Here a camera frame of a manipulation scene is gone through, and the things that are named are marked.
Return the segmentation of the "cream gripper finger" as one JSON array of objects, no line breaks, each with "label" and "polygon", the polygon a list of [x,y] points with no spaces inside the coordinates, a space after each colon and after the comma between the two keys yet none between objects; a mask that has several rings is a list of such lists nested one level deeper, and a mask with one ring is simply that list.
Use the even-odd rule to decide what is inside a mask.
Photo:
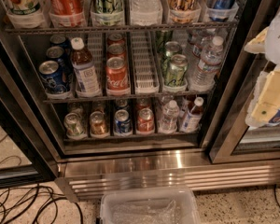
[{"label": "cream gripper finger", "polygon": [[265,39],[267,36],[268,27],[263,29],[256,37],[250,40],[244,47],[244,51],[252,54],[265,52]]},{"label": "cream gripper finger", "polygon": [[251,111],[251,118],[267,123],[280,108],[280,65],[266,75]]}]

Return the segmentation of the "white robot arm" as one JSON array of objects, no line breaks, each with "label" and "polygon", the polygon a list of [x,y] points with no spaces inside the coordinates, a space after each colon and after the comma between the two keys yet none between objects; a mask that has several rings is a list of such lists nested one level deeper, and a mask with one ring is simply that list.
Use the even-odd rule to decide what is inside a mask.
[{"label": "white robot arm", "polygon": [[245,51],[263,53],[268,62],[275,64],[271,72],[261,72],[247,109],[245,123],[261,127],[280,109],[280,12],[270,25],[245,45]]}]

